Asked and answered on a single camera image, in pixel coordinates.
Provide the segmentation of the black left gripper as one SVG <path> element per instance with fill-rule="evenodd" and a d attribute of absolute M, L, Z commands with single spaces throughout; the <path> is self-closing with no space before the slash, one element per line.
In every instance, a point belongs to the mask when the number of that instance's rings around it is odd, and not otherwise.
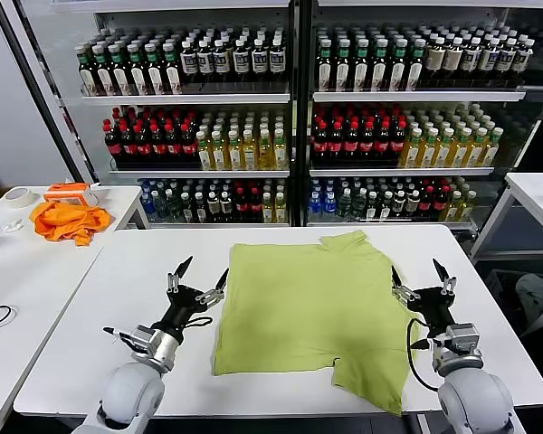
<path fill-rule="evenodd" d="M 181 262 L 174 272 L 167 274 L 167 299 L 170 303 L 166 313 L 156 322 L 156 330 L 160 330 L 174 338 L 182 338 L 183 331 L 192 315 L 203 313 L 224 299 L 229 269 L 226 269 L 214 288 L 202 292 L 198 289 L 182 285 L 181 278 L 186 274 L 193 257 Z"/>

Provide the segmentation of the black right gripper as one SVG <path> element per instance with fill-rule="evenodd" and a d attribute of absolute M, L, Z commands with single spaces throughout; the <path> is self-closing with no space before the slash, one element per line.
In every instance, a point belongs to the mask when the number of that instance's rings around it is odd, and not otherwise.
<path fill-rule="evenodd" d="M 447 269 L 437 260 L 433 259 L 434 268 L 442 281 L 441 288 L 422 288 L 411 290 L 402 283 L 394 266 L 392 270 L 392 294 L 413 312 L 420 313 L 428 326 L 429 338 L 443 334 L 448 326 L 455 324 L 450 307 L 453 305 L 457 278 L 451 277 Z"/>

